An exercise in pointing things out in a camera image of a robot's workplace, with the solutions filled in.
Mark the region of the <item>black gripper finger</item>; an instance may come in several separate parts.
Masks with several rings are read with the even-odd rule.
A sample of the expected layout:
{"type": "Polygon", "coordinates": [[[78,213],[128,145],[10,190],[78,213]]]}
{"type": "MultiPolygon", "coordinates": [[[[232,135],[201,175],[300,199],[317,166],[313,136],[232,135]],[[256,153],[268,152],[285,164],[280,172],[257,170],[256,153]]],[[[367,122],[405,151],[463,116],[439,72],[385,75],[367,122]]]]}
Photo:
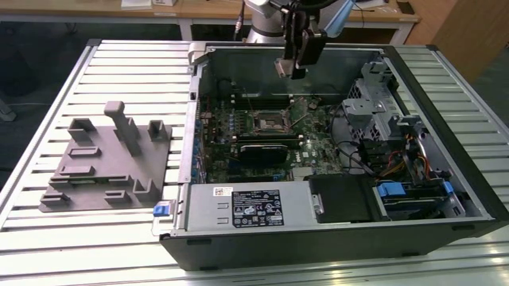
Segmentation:
{"type": "Polygon", "coordinates": [[[296,60],[297,58],[297,45],[296,45],[296,31],[300,27],[300,12],[290,11],[285,15],[285,51],[284,59],[296,60]]]}
{"type": "Polygon", "coordinates": [[[317,64],[325,44],[328,34],[324,29],[303,30],[301,34],[292,37],[293,56],[290,79],[304,79],[307,77],[307,67],[317,64]]]}

